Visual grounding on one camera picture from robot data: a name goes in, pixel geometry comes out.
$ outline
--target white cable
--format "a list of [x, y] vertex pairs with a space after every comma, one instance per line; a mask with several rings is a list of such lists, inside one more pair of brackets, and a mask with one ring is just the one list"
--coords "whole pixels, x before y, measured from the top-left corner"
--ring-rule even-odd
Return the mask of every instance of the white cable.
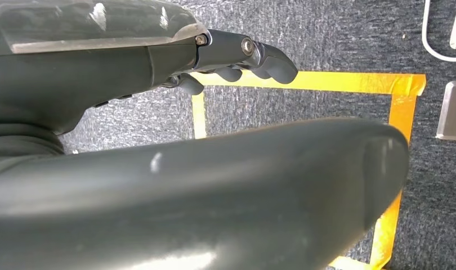
[[425, 10], [423, 12], [423, 23], [422, 23], [422, 44], [427, 50], [428, 53], [433, 55], [435, 58], [444, 60], [447, 62], [456, 62], [456, 57], [448, 57], [441, 55], [440, 53], [434, 51], [432, 47], [427, 42], [427, 24], [428, 24], [428, 13], [430, 10], [430, 0], [425, 0]]

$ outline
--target yellow tape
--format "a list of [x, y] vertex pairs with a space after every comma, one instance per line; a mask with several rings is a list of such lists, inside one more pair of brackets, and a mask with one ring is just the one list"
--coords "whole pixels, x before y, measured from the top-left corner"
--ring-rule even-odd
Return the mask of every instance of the yellow tape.
[[273, 79], [263, 80], [246, 70], [241, 79], [234, 83], [221, 79], [217, 74], [192, 75], [205, 86], [268, 87], [403, 96], [420, 96], [426, 85], [424, 74], [300, 71], [290, 84], [281, 84]]
[[372, 270], [372, 266], [349, 257], [337, 257], [329, 266], [342, 270]]
[[205, 95], [203, 92], [191, 97], [191, 108], [193, 112], [193, 128], [195, 139], [207, 137], [207, 127], [205, 122]]
[[[376, 73], [335, 73], [300, 71], [291, 84], [279, 84], [272, 79], [262, 80], [245, 71], [235, 83], [222, 80], [216, 74], [193, 73], [204, 85], [269, 87], [285, 89], [311, 89], [318, 91], [339, 91], [354, 93], [374, 93], [392, 95], [389, 123], [399, 129], [410, 140], [414, 120], [416, 96], [422, 94], [426, 86], [424, 74], [376, 74]], [[205, 108], [203, 94], [192, 97], [195, 138], [205, 138]], [[392, 203], [375, 225], [370, 264], [358, 262], [348, 257], [338, 257], [330, 265], [343, 270], [379, 270], [392, 257], [394, 237], [399, 216], [401, 195]]]
[[[417, 98], [412, 96], [392, 96], [389, 124], [400, 130], [407, 141], [410, 141], [416, 101]], [[374, 239], [370, 253], [370, 265], [375, 270], [384, 267], [392, 258], [401, 196], [402, 192], [375, 224]]]

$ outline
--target silver bolt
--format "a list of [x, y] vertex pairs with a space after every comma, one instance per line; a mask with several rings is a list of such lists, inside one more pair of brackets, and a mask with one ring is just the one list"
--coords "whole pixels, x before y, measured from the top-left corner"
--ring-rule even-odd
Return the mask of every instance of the silver bolt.
[[251, 56], [254, 52], [254, 43], [253, 41], [246, 37], [243, 39], [242, 41], [242, 50], [243, 50], [243, 53], [247, 56]]
[[205, 45], [207, 44], [207, 37], [205, 37], [205, 35], [197, 35], [195, 37], [195, 43], [196, 45]]

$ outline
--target prosthetic hand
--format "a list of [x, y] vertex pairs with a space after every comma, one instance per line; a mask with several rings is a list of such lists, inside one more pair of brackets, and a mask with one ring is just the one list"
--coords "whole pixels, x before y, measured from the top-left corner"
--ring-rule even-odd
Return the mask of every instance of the prosthetic hand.
[[240, 69], [281, 83], [297, 75], [277, 48], [207, 30], [163, 1], [0, 1], [0, 123], [62, 134], [91, 106], [159, 86], [196, 95], [189, 73], [233, 81]]
[[291, 82], [278, 49], [159, 0], [0, 0], [0, 270], [320, 269], [403, 186], [387, 125], [325, 119], [64, 156], [84, 111], [191, 72]]

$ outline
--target clear plastic cover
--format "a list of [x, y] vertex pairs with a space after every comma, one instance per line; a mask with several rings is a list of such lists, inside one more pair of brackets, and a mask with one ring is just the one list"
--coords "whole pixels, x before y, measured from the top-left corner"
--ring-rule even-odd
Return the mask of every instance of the clear plastic cover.
[[12, 53], [150, 46], [207, 32], [190, 11], [160, 0], [5, 0], [0, 31]]

